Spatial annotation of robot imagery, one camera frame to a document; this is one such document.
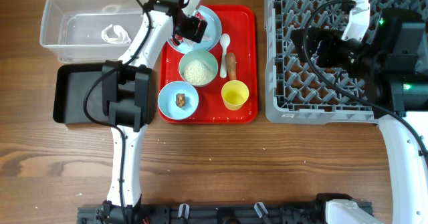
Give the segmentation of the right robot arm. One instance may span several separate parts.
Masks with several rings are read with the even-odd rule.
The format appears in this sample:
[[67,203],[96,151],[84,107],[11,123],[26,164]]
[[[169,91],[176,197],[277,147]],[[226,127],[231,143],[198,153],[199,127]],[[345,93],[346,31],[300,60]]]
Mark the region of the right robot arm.
[[305,26],[291,34],[299,58],[311,68],[342,68],[366,83],[370,106],[387,148],[394,223],[427,222],[427,72],[418,69],[425,33],[422,16],[386,8],[370,43],[362,41],[370,14],[347,1],[344,31]]

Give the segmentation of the small light blue bowl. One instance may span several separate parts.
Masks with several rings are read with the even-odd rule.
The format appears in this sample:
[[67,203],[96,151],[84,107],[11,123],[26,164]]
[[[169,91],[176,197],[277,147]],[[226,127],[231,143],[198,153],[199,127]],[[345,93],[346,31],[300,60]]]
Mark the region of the small light blue bowl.
[[[186,105],[179,108],[176,94],[185,94]],[[175,81],[164,86],[158,95],[158,108],[162,114],[172,120],[184,120],[190,117],[199,105],[199,95],[195,87],[184,81]]]

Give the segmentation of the yellow cup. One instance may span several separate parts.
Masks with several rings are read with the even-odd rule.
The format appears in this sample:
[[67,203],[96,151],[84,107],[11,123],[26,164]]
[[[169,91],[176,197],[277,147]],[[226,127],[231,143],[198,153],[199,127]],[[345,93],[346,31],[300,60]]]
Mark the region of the yellow cup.
[[239,80],[226,82],[221,89],[223,103],[228,110],[240,109],[249,98],[249,88]]

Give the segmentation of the green bowl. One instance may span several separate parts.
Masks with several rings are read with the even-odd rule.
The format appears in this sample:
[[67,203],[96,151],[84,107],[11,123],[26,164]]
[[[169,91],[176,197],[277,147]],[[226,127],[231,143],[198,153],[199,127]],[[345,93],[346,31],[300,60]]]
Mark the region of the green bowl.
[[216,75],[218,73],[219,66],[218,66],[218,62],[217,62],[217,59],[215,58],[215,56],[212,53],[205,51],[205,50],[194,50],[194,51],[190,51],[190,52],[186,53],[181,58],[181,60],[179,62],[179,74],[182,77],[182,79],[184,79],[183,71],[184,71],[185,67],[187,66],[187,64],[189,62],[191,62],[193,60],[205,60],[213,68],[213,71],[215,72],[215,77],[216,77]]

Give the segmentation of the brown food scrap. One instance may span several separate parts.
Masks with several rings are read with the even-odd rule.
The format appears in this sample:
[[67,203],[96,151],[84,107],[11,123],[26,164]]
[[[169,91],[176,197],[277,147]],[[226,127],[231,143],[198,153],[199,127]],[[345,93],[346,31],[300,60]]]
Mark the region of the brown food scrap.
[[185,100],[185,94],[181,94],[178,93],[176,94],[176,101],[175,104],[179,107],[182,108],[186,105],[186,100]]

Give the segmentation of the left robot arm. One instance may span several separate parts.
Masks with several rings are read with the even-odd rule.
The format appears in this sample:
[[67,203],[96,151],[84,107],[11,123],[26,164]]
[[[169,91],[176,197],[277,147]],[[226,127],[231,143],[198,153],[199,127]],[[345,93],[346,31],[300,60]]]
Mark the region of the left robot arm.
[[107,199],[96,219],[101,223],[140,223],[142,141],[156,108],[153,66],[163,45],[184,37],[201,42],[207,27],[193,15],[201,0],[148,0],[131,45],[116,61],[103,65],[95,81],[102,87],[102,109],[112,129],[114,157]]

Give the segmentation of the white rice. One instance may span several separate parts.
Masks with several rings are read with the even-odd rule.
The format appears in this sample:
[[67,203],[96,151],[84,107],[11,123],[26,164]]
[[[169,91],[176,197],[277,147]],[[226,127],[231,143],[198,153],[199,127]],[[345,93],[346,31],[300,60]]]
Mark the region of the white rice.
[[213,68],[205,60],[193,60],[183,71],[184,79],[194,86],[208,84],[214,77]]

